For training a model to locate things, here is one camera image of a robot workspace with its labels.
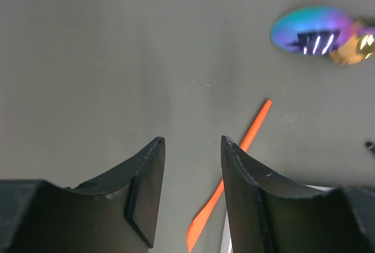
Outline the orange plastic knife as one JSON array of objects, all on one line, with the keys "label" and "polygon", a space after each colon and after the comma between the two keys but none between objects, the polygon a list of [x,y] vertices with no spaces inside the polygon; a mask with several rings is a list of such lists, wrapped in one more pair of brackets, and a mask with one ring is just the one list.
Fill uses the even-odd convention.
[{"label": "orange plastic knife", "polygon": [[[246,132],[240,148],[243,151],[247,151],[252,144],[255,136],[257,135],[260,127],[262,126],[270,108],[272,106],[272,101],[267,99],[264,105],[261,107],[259,113],[254,118],[254,121],[250,125],[248,131]],[[197,213],[196,217],[191,222],[187,233],[186,233],[186,247],[188,252],[192,252],[194,246],[196,245],[212,211],[214,210],[219,198],[224,192],[224,181],[221,179],[212,196],[208,199],[207,203],[202,207],[202,209]]]}]

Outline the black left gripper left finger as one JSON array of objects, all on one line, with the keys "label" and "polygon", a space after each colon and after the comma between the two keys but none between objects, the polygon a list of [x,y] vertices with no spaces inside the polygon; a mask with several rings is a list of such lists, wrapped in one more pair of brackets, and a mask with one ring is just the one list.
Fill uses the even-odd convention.
[{"label": "black left gripper left finger", "polygon": [[1,181],[2,252],[148,252],[155,242],[165,140],[75,188]]}]

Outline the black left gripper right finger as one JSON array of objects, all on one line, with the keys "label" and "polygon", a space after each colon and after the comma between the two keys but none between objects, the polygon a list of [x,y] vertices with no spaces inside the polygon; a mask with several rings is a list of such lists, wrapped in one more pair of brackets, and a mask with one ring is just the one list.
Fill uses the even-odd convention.
[{"label": "black left gripper right finger", "polygon": [[221,139],[234,252],[373,252],[374,189],[295,182]]}]

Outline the white divided utensil tray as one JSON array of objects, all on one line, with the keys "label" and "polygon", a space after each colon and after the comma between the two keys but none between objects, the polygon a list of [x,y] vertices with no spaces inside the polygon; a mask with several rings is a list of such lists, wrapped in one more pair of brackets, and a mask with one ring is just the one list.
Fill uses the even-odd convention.
[{"label": "white divided utensil tray", "polygon": [[[321,190],[323,192],[328,192],[333,189],[332,187],[322,187],[322,186],[313,186],[313,185],[308,185],[308,187]],[[233,253],[228,213],[226,213],[226,216],[225,216],[220,253]]]}]

